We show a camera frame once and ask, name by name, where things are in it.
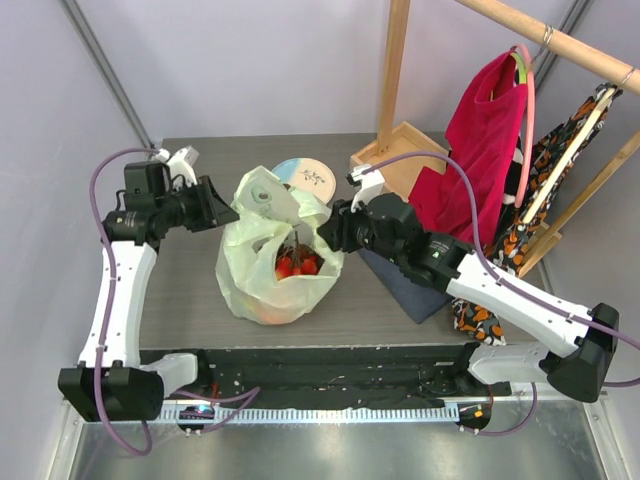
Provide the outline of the red strawberries cluster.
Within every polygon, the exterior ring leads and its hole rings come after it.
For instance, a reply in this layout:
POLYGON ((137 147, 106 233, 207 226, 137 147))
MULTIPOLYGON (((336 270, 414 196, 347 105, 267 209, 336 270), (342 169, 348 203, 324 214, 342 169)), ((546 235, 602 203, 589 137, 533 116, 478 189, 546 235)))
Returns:
POLYGON ((291 276, 317 275, 321 267, 320 256, 309 246, 297 243, 281 245, 276 254, 275 276, 283 280, 291 276))

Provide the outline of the green avocado print plastic bag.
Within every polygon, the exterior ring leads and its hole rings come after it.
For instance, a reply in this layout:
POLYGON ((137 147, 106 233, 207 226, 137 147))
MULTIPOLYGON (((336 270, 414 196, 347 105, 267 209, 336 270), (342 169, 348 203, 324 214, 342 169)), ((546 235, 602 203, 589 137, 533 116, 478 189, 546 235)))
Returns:
POLYGON ((344 263, 344 254, 332 251, 316 232, 329 219, 329 208, 311 193, 285 187, 263 166, 244 174, 231 207, 239 220, 224 227, 215 266, 231 313, 283 325, 311 312, 334 287, 344 263), (278 276, 279 258, 294 246, 318 257, 316 274, 278 276))

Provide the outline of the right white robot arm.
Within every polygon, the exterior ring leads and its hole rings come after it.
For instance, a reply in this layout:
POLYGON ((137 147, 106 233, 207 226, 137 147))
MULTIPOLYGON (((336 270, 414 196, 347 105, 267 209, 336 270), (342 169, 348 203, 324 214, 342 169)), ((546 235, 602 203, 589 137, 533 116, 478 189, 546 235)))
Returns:
POLYGON ((613 307, 559 299, 487 264, 471 245, 423 229, 414 209, 393 193, 364 207, 336 201, 317 232, 331 250, 369 250, 412 283, 482 306, 542 345, 542 353, 522 360, 476 348, 451 371, 460 393, 472 395, 496 382, 545 381, 573 400, 599 398, 617 349, 619 313, 613 307))

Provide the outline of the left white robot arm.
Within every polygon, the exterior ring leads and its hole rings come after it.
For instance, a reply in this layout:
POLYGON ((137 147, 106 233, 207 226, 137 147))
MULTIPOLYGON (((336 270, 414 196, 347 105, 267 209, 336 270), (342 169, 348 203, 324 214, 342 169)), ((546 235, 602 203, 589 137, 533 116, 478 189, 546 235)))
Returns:
POLYGON ((101 411, 116 422, 153 420, 177 390, 193 399, 211 391, 213 375, 198 354, 171 353, 142 363, 141 317, 166 234, 173 228, 197 233, 239 218, 181 153, 130 163, 124 181, 121 203, 101 220, 106 239, 90 334, 77 365, 58 376, 63 396, 89 422, 99 421, 101 411))

